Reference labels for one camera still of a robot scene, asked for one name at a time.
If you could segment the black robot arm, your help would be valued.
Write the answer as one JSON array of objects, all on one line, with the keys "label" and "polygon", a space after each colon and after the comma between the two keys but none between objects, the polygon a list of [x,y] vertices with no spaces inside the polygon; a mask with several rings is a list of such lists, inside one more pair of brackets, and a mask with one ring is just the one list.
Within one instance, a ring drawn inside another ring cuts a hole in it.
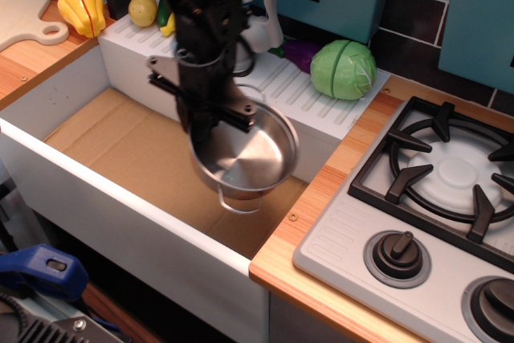
[{"label": "black robot arm", "polygon": [[194,142],[206,141],[221,121],[249,132],[257,109],[234,82],[237,45],[249,19],[243,0],[165,3],[176,23],[173,57],[148,58],[150,83],[175,96]]}]

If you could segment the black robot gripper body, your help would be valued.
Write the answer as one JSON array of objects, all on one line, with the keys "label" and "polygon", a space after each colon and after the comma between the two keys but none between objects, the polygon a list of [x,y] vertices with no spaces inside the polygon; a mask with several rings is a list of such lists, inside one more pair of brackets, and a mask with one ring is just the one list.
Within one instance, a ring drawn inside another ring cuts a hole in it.
[{"label": "black robot gripper body", "polygon": [[152,85],[174,97],[178,94],[189,97],[196,112],[211,112],[218,122],[224,121],[245,133],[252,129],[257,108],[236,86],[232,70],[222,56],[197,63],[188,55],[173,58],[152,55],[145,64]]}]

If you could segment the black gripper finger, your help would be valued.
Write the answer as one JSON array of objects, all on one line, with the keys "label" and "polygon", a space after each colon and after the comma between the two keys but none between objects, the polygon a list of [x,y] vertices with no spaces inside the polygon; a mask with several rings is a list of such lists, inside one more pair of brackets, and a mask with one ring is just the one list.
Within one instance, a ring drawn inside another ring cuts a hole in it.
[{"label": "black gripper finger", "polygon": [[192,142],[204,142],[211,130],[218,125],[218,118],[211,112],[194,112],[190,120],[190,139]]},{"label": "black gripper finger", "polygon": [[195,104],[189,97],[183,96],[182,94],[176,95],[175,100],[177,114],[179,116],[182,128],[184,132],[187,133],[195,119]]}]

